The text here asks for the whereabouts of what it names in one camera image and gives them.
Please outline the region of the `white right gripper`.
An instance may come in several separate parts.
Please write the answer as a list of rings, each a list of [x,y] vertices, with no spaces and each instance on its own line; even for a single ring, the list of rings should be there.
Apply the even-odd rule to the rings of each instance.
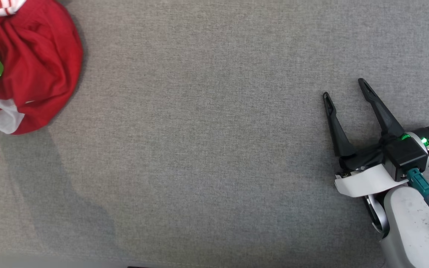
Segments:
[[[365,100],[371,104],[375,113],[381,128],[381,137],[389,139],[402,136],[404,128],[367,81],[359,78],[358,83]],[[323,101],[334,153],[339,158],[341,167],[341,171],[335,174],[335,186],[340,194],[363,197],[407,183],[406,178],[395,181],[384,167],[384,141],[356,150],[341,127],[337,110],[328,92],[323,93]]]

